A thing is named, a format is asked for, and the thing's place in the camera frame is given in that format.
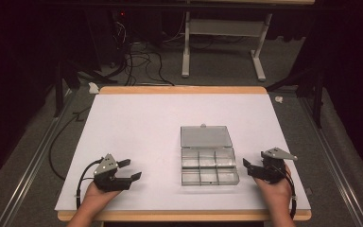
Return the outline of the metal floor rail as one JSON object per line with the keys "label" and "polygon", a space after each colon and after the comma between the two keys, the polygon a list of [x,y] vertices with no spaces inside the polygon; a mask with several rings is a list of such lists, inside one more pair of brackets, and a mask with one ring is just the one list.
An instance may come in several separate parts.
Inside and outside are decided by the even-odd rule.
{"label": "metal floor rail", "polygon": [[43,164],[43,160],[48,153],[48,147],[53,143],[53,137],[57,133],[59,124],[68,107],[74,100],[75,95],[76,92],[74,90],[67,89],[64,94],[62,109],[58,112],[54,112],[52,117],[49,119],[49,125],[47,126],[43,137],[39,140],[38,146],[33,150],[32,157],[27,162],[26,169],[19,177],[19,181],[10,194],[10,198],[6,203],[5,209],[0,214],[0,227],[9,227],[17,215],[29,188],[32,186],[34,179]]}
{"label": "metal floor rail", "polygon": [[321,146],[321,153],[325,158],[329,172],[335,181],[340,197],[343,199],[355,227],[363,227],[363,209],[358,202],[358,197],[356,196],[352,186],[350,185],[340,164],[338,163],[338,160],[332,151],[325,134],[313,119],[312,109],[309,102],[305,98],[300,98],[299,102],[311,124],[311,127],[313,128],[313,131],[317,135]]}

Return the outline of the person's right hand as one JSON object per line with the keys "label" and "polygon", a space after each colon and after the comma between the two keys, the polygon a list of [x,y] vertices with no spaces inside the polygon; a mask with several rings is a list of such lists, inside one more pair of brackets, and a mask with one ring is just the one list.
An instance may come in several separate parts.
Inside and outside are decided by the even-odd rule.
{"label": "person's right hand", "polygon": [[254,178],[257,186],[269,210],[289,209],[292,196],[291,187],[288,180],[283,179],[278,183],[266,183],[264,180]]}

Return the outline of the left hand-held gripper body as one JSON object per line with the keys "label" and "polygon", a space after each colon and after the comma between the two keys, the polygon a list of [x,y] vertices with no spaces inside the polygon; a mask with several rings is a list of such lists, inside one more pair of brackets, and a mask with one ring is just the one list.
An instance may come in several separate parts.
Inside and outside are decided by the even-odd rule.
{"label": "left hand-held gripper body", "polygon": [[104,191],[129,190],[131,186],[130,178],[116,178],[115,174],[119,168],[117,162],[111,154],[107,154],[94,172],[94,183]]}

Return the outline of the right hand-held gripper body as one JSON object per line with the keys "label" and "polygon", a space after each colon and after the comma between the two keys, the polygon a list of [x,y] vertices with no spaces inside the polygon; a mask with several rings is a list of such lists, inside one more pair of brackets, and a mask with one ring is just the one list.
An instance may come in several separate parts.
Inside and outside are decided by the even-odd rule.
{"label": "right hand-held gripper body", "polygon": [[278,183],[286,176],[285,160],[297,161],[296,155],[281,148],[271,148],[261,152],[262,164],[259,179],[267,183]]}

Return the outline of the white metal desk frame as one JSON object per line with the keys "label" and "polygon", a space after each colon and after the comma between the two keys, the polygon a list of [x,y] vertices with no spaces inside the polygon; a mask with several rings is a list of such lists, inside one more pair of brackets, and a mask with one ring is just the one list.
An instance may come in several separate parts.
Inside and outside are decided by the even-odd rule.
{"label": "white metal desk frame", "polygon": [[210,35],[257,38],[258,45],[251,51],[251,60],[257,79],[259,81],[266,80],[260,54],[268,34],[268,28],[272,19],[271,13],[267,14],[263,21],[195,19],[191,18],[189,12],[185,12],[184,16],[184,48],[181,63],[181,76],[183,78],[188,78],[190,75],[190,36]]}

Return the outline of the dark computer tower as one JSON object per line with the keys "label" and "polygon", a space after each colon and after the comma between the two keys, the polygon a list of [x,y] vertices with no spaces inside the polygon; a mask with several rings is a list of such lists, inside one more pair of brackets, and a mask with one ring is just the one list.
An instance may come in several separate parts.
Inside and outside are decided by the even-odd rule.
{"label": "dark computer tower", "polygon": [[111,34],[115,43],[114,62],[120,64],[130,47],[129,25],[126,12],[114,10],[111,12]]}

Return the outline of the clear plastic compartment box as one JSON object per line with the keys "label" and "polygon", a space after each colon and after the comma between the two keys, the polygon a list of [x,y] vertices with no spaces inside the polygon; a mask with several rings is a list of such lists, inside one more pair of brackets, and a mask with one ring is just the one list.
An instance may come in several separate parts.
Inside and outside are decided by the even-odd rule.
{"label": "clear plastic compartment box", "polygon": [[181,127],[181,184],[238,185],[233,143],[226,126]]}

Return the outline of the black metal stand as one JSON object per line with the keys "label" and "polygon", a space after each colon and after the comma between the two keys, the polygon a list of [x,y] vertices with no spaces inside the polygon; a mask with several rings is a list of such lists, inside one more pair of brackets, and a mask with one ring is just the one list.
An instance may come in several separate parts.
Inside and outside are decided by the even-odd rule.
{"label": "black metal stand", "polygon": [[86,73],[93,79],[115,84],[116,80],[105,78],[92,69],[89,69],[74,61],[59,61],[55,67],[55,95],[56,95],[56,111],[55,116],[58,117],[64,110],[64,94],[63,83],[66,83],[71,90],[78,90],[80,87],[80,81],[78,80],[78,72]]}
{"label": "black metal stand", "polygon": [[297,97],[313,97],[312,118],[317,127],[321,128],[320,123],[320,110],[322,106],[322,91],[323,91],[323,71],[316,70],[314,68],[307,68],[301,72],[288,76],[285,79],[281,79],[274,84],[266,87],[268,92],[273,92],[283,86],[296,84]]}

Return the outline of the person's left hand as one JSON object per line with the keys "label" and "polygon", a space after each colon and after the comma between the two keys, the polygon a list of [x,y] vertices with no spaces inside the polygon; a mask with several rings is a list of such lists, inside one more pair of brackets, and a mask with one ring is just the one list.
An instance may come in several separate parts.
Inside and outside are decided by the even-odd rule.
{"label": "person's left hand", "polygon": [[91,182],[86,190],[81,205],[90,211],[100,212],[119,194],[120,191],[104,192],[100,190],[94,182]]}

